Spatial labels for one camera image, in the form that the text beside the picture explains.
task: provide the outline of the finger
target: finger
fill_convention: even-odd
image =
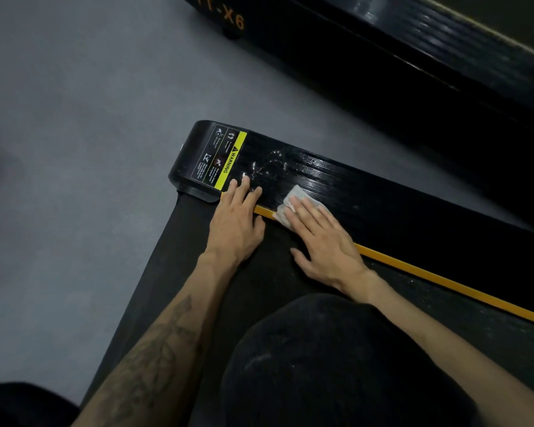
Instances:
[[[232,178],[232,180],[229,182],[229,187],[228,187],[227,192],[221,195],[220,205],[231,204],[236,188],[237,188],[237,180],[235,178]]]
[[[313,202],[309,198],[304,197],[303,199],[301,199],[301,204],[303,205],[303,207],[305,207],[306,211],[308,211],[309,214],[313,216],[314,220],[316,220],[317,223],[320,224],[321,227],[323,227],[324,229],[330,229],[331,225],[328,219],[324,215],[322,215],[319,210],[316,209]]]
[[[253,233],[255,234],[255,237],[257,239],[257,244],[261,243],[263,241],[263,237],[265,236],[265,222],[263,221],[263,217],[255,217]]]
[[[314,217],[308,211],[306,211],[305,207],[303,207],[301,204],[301,201],[299,201],[296,196],[291,196],[289,200],[295,208],[295,212],[297,213],[299,219],[304,223],[309,231],[311,231],[313,234],[320,233],[322,227],[316,220],[314,220]]]
[[[307,275],[307,277],[313,278],[314,277],[314,269],[313,269],[313,263],[309,261],[302,251],[298,249],[291,248],[291,254],[293,255],[293,259],[295,259],[295,262],[299,267],[301,267],[301,270]]]
[[[253,209],[257,204],[257,200],[261,197],[262,193],[263,189],[261,187],[256,187],[256,189],[253,192],[249,193],[243,201],[244,207],[247,207],[249,211],[251,211],[251,213],[253,212]]]
[[[313,236],[311,231],[301,222],[293,210],[289,207],[285,207],[285,216],[289,223],[291,223],[292,229],[302,238],[304,242],[310,239]]]
[[[245,194],[249,190],[249,177],[247,175],[244,175],[241,179],[241,184],[238,188],[235,189],[235,193],[233,194],[233,205],[241,205],[243,203],[243,199],[245,198]]]
[[[325,207],[318,207],[318,210],[320,211],[320,214],[326,217],[326,220],[331,224],[331,226],[334,229],[342,229],[342,225],[337,221],[337,219],[328,211]]]

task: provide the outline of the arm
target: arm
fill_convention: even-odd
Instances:
[[[263,240],[253,208],[261,188],[245,197],[232,180],[210,223],[206,251],[178,295],[122,359],[85,406],[74,427],[175,425],[204,361],[221,298],[238,265]]]
[[[296,249],[291,253],[307,276],[377,307],[470,395],[488,425],[534,426],[533,391],[367,268],[352,238],[327,210],[308,199],[291,202],[297,214],[290,209],[285,213],[311,260]]]

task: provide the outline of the warning label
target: warning label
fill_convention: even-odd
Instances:
[[[190,178],[221,190],[246,136],[246,132],[216,124]]]

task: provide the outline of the hand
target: hand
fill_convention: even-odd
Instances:
[[[239,187],[237,180],[231,180],[209,224],[206,253],[228,267],[237,267],[263,241],[265,222],[257,216],[253,224],[253,210],[263,190],[257,187],[245,197],[248,191],[248,176],[241,179]]]
[[[367,302],[369,282],[375,281],[377,274],[364,265],[350,235],[324,207],[315,208],[308,198],[299,201],[293,196],[290,200],[296,214],[287,207],[285,215],[305,242],[311,259],[309,261],[301,251],[291,249],[297,265],[308,277],[332,286],[358,302]]]

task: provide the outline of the tattoo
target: tattoo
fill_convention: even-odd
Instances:
[[[131,417],[139,407],[152,409],[174,380],[177,357],[170,342],[178,336],[193,346],[196,333],[178,325],[178,320],[192,310],[192,297],[188,295],[172,309],[168,323],[152,325],[145,341],[134,347],[123,358],[99,390],[101,401],[98,419],[104,427],[114,426]]]

